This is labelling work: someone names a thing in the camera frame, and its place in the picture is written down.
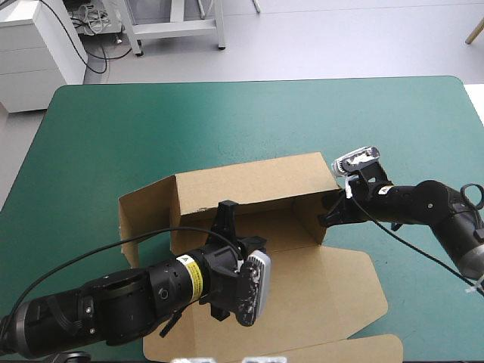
cardboard box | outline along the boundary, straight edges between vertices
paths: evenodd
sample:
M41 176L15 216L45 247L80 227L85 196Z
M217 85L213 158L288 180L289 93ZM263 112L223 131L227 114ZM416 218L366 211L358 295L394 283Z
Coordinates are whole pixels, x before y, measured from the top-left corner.
M240 326L233 315L219 322L208 305L193 304L167 337L159 337L159 328L144 338L145 357L401 362L397 337L347 339L386 314L388 305L366 253L321 246L324 229L316 216L324 213L322 194L338 190L322 155L313 153L175 174L122 196L122 238L170 225L209 228L219 201L238 202L237 234L267 239L272 260L268 302L252 327ZM171 250L182 254L205 239L173 232ZM125 244L123 253L138 266L136 244Z

power cord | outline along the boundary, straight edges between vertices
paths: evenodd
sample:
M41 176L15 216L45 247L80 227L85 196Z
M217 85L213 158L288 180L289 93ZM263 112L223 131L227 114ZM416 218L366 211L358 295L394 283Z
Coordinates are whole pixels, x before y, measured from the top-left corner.
M99 70L95 70L94 68L92 68L92 67L90 67L90 66L88 65L88 63L87 63L87 62L84 60L84 58L82 58L81 54L79 53L79 50L77 49L76 45L74 44L73 39L71 38L71 36L70 36L69 32L67 31L67 28L64 26L64 23L62 23L62 20L59 18L59 16L58 16L58 15L57 15L57 13L55 12L55 10L54 10L54 9L53 9L53 8L52 8L52 7L51 7L49 4L47 4L47 3L46 3L44 0L39 0L39 1L40 1L40 2L41 2L43 5L45 5L45 6L46 6L46 7L47 7L47 8L48 8L50 11L51 11L51 13L52 13L52 14L53 14L53 15L56 17L57 21L58 21L58 22L61 24L62 29L64 29L64 32L67 34L67 38L69 38L69 40L70 40L70 44L72 44L72 46L73 46L73 48L74 48L74 51L76 51L76 53L77 53L77 56L78 56L78 57L79 57L79 59L80 59L80 60L81 60L81 61L84 63L84 65L85 65L85 66L86 66L86 67L87 67L89 70L91 70L92 72L97 73L97 74L103 74L103 73L106 73L106 71L107 71L107 61L116 60L116 59L121 59L122 57L125 57L125 56L126 56L126 55L127 55L127 54L128 54L130 51L131 51L131 49L129 49L129 50L128 50L128 51L127 51L125 54L123 54L123 55L121 55L121 56L119 56L119 57L112 57L112 58L108 58L108 57L106 57L106 52L105 52L105 50L104 50L103 46L101 45L101 50L102 50L102 52L103 52L103 57L99 57L99 56L94 55L94 54L92 54L92 53L86 52L86 53L88 53L89 55L91 55L92 57L95 57L95 58L98 58L98 59L102 59L102 60L104 60L104 68L103 68L103 70L101 70L101 71L99 71ZM84 22L84 21L82 21L82 20L80 20L80 19L76 19L76 18L74 18L74 20L77 20L78 22L80 22L80 23L81 23L81 25L85 25L85 22Z
M403 238L399 237L397 234L393 233L392 231L390 231L387 227L385 227L384 225L382 225L381 223L379 223L375 218L373 218L373 216L371 216L361 205L360 203L358 203L358 201L352 197L352 200L353 200L353 203L368 217L368 219L370 219L375 225L377 225L378 228L380 228L381 230L383 230L385 233L389 234L390 236L392 236L393 238L395 238L398 242L404 244L405 246L411 248L413 251L421 254L422 256L424 257L427 257L428 259L430 259L431 261L434 261L436 264L438 265L441 265L443 268L445 268L447 271L449 271L451 274L453 274L456 278L459 278L461 279L463 282L465 282L467 285L473 287L474 284L471 280L468 280L467 278L465 278L464 276L462 276L460 273L458 273L457 271L455 271L452 267L450 267L449 265L446 265L444 262L440 261L439 259L437 259L436 257L434 256L431 256L429 255L427 252L421 250L420 248L414 246L413 244L411 244L410 242L407 242L406 240L404 240ZM482 290L481 287L477 288L476 289L477 292L479 292L483 297L484 297L484 291Z
M224 242L228 246L232 247L234 249L234 251L237 253L238 259L243 259L242 253L240 252L238 247L232 241L230 241L228 238L225 238L221 234L218 234L214 231L210 231L209 229L198 228L198 227L162 228L162 229L157 229L155 231L146 232L146 233L143 233L143 234L140 234L138 236L131 237L131 238L126 238L125 240L120 240L120 241L118 241L114 244L107 244L105 246L102 246L102 247L96 248L94 250L91 250L87 253L84 253L80 256L77 256L76 258L71 259L71 260L63 263L56 268L53 268L52 270L44 273L40 278L38 278L37 280L32 282L31 285L29 285L28 288L26 288L25 291L23 291L21 293L20 297L15 302L14 307L12 308L10 315L7 317L5 324L3 324L2 332L0 333L0 342L5 338L5 333L7 332L7 327L10 326L12 319L14 318L15 314L17 313L17 310L20 307L20 304L23 302L23 299L25 299L25 297L30 293L30 291L32 291L36 286L38 286L40 283L42 283L48 277L52 276L53 274L62 270L63 268L66 268L67 266L73 265L74 263L76 263L76 262L78 262L82 259L85 259L86 257L92 256L96 253L99 253L99 252L102 252L102 251L105 251L105 250L109 250L110 248L117 247L117 246L120 246L122 244L127 244L128 242L133 242L135 240L140 240L142 238L153 237L157 234L171 232L171 231L196 231L196 232L200 232L200 233L206 233L206 234L208 234L212 237L219 239L221 242Z

green tabletop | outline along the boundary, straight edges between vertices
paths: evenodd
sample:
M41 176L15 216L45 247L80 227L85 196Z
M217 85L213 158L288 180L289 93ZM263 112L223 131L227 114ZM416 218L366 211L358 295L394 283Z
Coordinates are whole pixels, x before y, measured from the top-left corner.
M0 312L40 273L117 240L118 196L165 175L315 150L330 162L376 145L396 184L434 178L459 188L484 182L483 142L452 77L60 88L0 212ZM399 233L451 263L429 228ZM389 302L356 337L396 334L409 360L484 358L484 300L457 278L370 223L333 227L325 243L369 253ZM141 247L145 264L168 254L168 236ZM119 250L104 252L32 296L127 267ZM140 340L86 350L97 360L142 358Z

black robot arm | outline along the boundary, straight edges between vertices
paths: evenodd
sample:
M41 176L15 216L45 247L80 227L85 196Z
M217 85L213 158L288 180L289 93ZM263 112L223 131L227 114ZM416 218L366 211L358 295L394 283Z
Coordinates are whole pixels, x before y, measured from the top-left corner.
M464 277L483 276L484 224L479 209L484 200L474 205L465 192L475 186L484 197L484 188L471 184L456 191L434 180L395 186L379 158L375 147L362 147L334 161L334 174L346 178L346 188L336 202L323 198L330 212L319 217L321 225L366 222L369 216L391 222L393 231L402 225L428 225Z
M230 244L210 235L204 246L181 256L24 302L2 319L0 355L38 358L99 341L116 346L169 321L164 337L196 301L211 304L220 321L233 312L240 324L254 324L268 291L270 259L264 239L235 235L236 205L221 202L212 226Z

floor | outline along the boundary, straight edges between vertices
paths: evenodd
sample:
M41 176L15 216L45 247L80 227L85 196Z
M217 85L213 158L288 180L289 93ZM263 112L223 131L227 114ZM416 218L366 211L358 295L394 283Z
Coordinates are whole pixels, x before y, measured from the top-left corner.
M86 83L202 82L452 75L484 83L484 35L464 39L484 15L484 0L224 0L228 47L215 36L143 43L144 56L110 62ZM169 2L132 0L138 23L166 21ZM186 17L198 16L187 0ZM111 57L129 45L103 38ZM99 53L97 43L86 46ZM102 68L98 60L91 66ZM467 87L484 115L484 89ZM0 106L0 209L42 120L43 112L8 114Z

